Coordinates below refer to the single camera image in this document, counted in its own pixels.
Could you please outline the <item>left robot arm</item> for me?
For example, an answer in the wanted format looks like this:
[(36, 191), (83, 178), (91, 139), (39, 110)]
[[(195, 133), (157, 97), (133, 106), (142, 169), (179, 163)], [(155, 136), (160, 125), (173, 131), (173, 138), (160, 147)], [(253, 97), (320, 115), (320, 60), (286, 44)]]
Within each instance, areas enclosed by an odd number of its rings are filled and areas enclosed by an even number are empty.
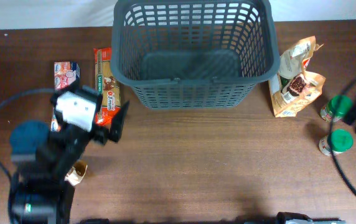
[(11, 161), (17, 170), (8, 212), (17, 223), (69, 223), (75, 187), (66, 180), (88, 143), (118, 142), (129, 108), (125, 103), (107, 128), (95, 123), (103, 96), (83, 86), (50, 90), (50, 103), (61, 125), (51, 131), (41, 121), (27, 121), (10, 137)]

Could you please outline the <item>green lid jar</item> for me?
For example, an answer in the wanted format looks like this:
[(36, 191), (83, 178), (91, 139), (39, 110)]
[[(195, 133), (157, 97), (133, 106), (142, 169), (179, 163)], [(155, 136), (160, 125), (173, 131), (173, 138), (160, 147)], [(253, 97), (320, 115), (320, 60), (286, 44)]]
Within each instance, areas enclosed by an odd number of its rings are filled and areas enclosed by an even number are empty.
[(348, 113), (352, 105), (352, 100), (348, 96), (337, 95), (322, 107), (320, 117), (324, 121), (337, 122)]
[(344, 130), (337, 129), (324, 136), (319, 141), (319, 150), (326, 156), (331, 156), (331, 151), (337, 155), (348, 151), (354, 144), (352, 135)]

